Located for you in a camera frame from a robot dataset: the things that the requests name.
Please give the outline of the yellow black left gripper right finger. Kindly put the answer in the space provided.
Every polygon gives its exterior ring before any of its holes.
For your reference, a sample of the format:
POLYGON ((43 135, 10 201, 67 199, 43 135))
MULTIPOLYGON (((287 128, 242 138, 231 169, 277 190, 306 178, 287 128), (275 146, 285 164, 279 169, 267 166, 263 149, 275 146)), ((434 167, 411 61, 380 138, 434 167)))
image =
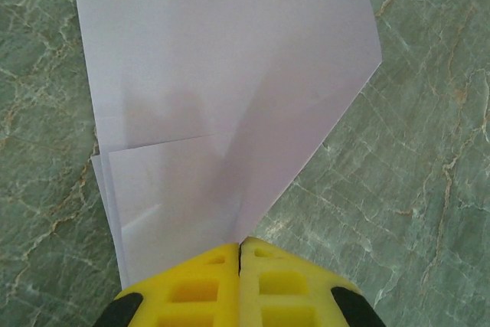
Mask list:
POLYGON ((383 327, 342 276, 255 237, 240 245, 239 327, 383 327))

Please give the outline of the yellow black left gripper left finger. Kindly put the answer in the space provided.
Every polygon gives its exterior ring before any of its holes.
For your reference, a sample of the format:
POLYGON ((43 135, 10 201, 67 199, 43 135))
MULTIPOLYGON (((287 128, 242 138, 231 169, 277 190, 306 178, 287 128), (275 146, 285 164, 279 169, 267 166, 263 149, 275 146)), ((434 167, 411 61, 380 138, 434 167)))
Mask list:
POLYGON ((225 244, 122 290, 93 327, 238 327, 239 245, 225 244))

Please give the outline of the light purple paper sheet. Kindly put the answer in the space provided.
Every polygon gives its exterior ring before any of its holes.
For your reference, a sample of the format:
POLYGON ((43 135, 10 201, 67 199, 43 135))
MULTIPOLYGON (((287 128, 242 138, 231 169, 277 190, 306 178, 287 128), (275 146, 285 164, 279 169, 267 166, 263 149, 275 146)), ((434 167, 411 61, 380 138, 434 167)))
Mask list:
POLYGON ((130 286, 257 226, 381 63, 370 0, 76 0, 130 286))

